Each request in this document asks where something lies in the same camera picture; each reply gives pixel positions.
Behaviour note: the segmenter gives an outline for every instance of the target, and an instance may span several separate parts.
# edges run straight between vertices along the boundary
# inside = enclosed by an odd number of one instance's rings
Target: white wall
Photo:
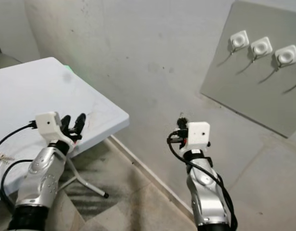
[[[23,63],[40,58],[23,0],[0,0],[0,49]]]
[[[296,0],[257,0],[296,11]],[[199,94],[232,0],[26,0],[42,57],[54,56],[123,108],[117,137],[189,204],[166,137],[180,112],[211,124],[209,155],[240,230],[296,230],[296,142]]]

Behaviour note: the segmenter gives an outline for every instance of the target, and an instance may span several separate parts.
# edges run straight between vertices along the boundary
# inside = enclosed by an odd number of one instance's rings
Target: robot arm
[[[46,140],[43,148],[31,162],[19,190],[15,211],[8,230],[45,229],[48,211],[58,192],[58,181],[64,171],[66,155],[81,139],[86,116],[81,114],[73,129],[69,129],[70,116],[60,121],[56,112],[36,116],[40,135]]]
[[[231,198],[213,169],[211,158],[204,156],[210,146],[210,125],[207,122],[188,123],[186,118],[179,118],[177,124],[179,128],[170,134],[167,142],[172,153],[186,163],[186,182],[192,196],[196,227],[199,231],[235,231],[237,221]],[[180,144],[180,155],[175,153],[172,143]]]

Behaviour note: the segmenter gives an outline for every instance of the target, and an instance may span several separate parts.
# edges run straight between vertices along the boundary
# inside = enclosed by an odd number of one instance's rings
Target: baseboard
[[[115,136],[108,137],[108,140],[121,153],[123,153],[182,213],[193,220],[193,212],[163,181],[152,172],[134,153],[132,153]]]

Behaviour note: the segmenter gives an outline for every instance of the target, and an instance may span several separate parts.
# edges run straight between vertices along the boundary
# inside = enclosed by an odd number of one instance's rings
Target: table leg
[[[95,187],[94,185],[90,184],[89,182],[85,181],[81,176],[80,174],[77,172],[74,164],[72,163],[72,161],[67,158],[66,160],[67,164],[69,165],[71,171],[74,173],[74,177],[72,177],[71,179],[69,179],[67,182],[65,182],[59,190],[65,188],[67,185],[69,185],[70,183],[72,183],[74,180],[78,180],[79,183],[81,183],[82,185],[86,186],[87,188],[91,189],[92,191],[98,193],[99,195],[105,197],[105,198],[108,198],[108,194],[106,192],[104,192],[103,190]]]

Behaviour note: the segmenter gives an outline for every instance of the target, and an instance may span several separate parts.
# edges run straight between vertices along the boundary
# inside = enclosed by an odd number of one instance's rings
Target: black wire
[[[231,230],[233,231],[236,231],[236,229],[238,228],[238,221],[236,219],[236,216],[234,214],[234,208],[233,208],[233,203],[232,203],[232,200],[230,198],[230,195],[228,193],[228,191],[226,190],[224,184],[223,184],[223,180],[221,178],[221,176],[218,174],[218,178],[217,179],[216,177],[214,177],[211,173],[209,173],[207,170],[205,170],[204,168],[200,167],[199,165],[196,165],[194,164],[193,162],[190,162],[184,158],[182,158],[181,156],[179,156],[176,151],[173,149],[171,143],[170,143],[170,139],[173,135],[177,135],[178,132],[177,131],[174,131],[172,133],[169,134],[168,138],[167,138],[167,143],[169,145],[169,149],[171,150],[171,152],[174,154],[174,156],[176,158],[178,158],[180,161],[186,163],[187,165],[190,165],[200,171],[202,171],[203,173],[207,174],[212,180],[215,181],[215,183],[222,189],[223,191],[223,195],[224,195],[224,199],[225,199],[225,202],[227,204],[227,207],[231,213]]]
[[[7,177],[8,173],[10,172],[11,168],[14,167],[15,165],[19,164],[19,163],[23,163],[23,162],[32,162],[33,160],[18,160],[18,161],[15,161],[13,162],[8,168],[7,170],[5,170],[3,176],[2,176],[2,179],[1,179],[1,183],[0,183],[0,190],[1,190],[1,193],[3,194],[3,196],[5,197],[5,199],[8,201],[8,206],[10,208],[12,208],[12,211],[14,210],[15,208],[15,205],[14,203],[9,199],[8,195],[5,193],[5,190],[4,190],[4,181],[5,181],[5,178]]]
[[[31,123],[28,124],[28,125],[25,125],[25,126],[19,128],[19,129],[17,129],[17,130],[15,130],[15,131],[11,132],[11,133],[9,133],[9,134],[6,135],[4,138],[2,138],[2,140],[0,141],[0,145],[1,145],[6,139],[8,139],[10,136],[14,135],[15,133],[18,133],[19,131],[24,130],[24,129],[26,129],[26,128],[34,128],[34,126],[35,126],[35,121],[34,121],[34,122],[31,122]],[[2,202],[5,203],[5,205],[7,206],[8,210],[9,210],[10,212],[12,212],[12,211],[13,211],[13,208],[10,207],[10,205],[9,205],[9,202],[8,202],[9,198],[8,198],[8,197],[7,197],[7,198],[4,197],[4,195],[3,195],[3,193],[2,193],[1,190],[0,190],[0,199],[1,199]]]

